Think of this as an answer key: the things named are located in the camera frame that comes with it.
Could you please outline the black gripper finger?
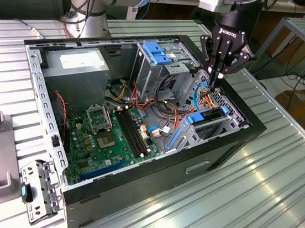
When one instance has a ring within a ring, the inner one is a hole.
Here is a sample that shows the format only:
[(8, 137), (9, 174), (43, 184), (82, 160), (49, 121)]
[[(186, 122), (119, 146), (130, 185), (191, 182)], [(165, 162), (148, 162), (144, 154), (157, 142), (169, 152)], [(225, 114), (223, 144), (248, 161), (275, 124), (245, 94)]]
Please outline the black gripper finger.
[(220, 46), (222, 43), (221, 36), (201, 35), (201, 48), (207, 63), (207, 71), (209, 72), (209, 87), (215, 88), (217, 72), (219, 71), (220, 62)]
[(246, 63), (256, 60), (254, 54), (241, 51), (235, 56), (227, 56), (223, 61), (223, 65), (218, 67), (218, 78), (224, 78), (226, 75), (234, 74), (240, 71)]

